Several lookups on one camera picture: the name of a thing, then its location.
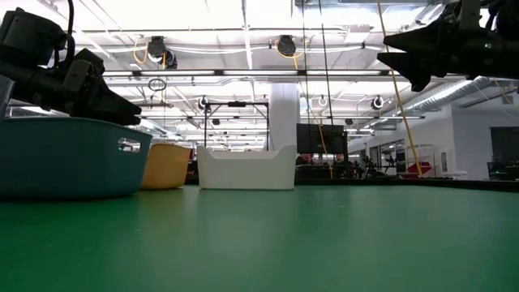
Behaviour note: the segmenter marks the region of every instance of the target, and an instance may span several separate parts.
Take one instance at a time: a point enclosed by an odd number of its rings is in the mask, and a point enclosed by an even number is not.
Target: green floor
[[[0,202],[0,291],[519,291],[519,194],[432,187]]]

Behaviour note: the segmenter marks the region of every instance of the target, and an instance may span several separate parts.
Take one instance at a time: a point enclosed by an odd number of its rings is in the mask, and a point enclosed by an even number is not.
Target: yellow plastic bin
[[[149,149],[141,189],[164,190],[183,186],[190,152],[189,148],[173,144],[154,144]]]

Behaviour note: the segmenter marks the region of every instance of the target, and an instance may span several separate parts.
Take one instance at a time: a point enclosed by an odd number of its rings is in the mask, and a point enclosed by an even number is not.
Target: black monitor
[[[316,124],[298,124],[298,153],[324,153],[319,126]],[[347,153],[346,132],[344,126],[321,125],[324,145],[329,154]]]

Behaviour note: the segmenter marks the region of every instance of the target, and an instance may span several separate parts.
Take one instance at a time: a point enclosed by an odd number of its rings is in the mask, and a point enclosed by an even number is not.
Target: bin handle hole
[[[139,153],[140,142],[125,137],[119,138],[117,142],[118,149],[124,152]]]

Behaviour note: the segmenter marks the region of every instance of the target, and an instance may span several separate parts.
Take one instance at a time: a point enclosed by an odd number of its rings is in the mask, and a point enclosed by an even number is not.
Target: teal plastic bin
[[[0,122],[0,198],[131,195],[140,189],[151,139],[86,118],[5,119]],[[122,140],[133,146],[121,145]]]

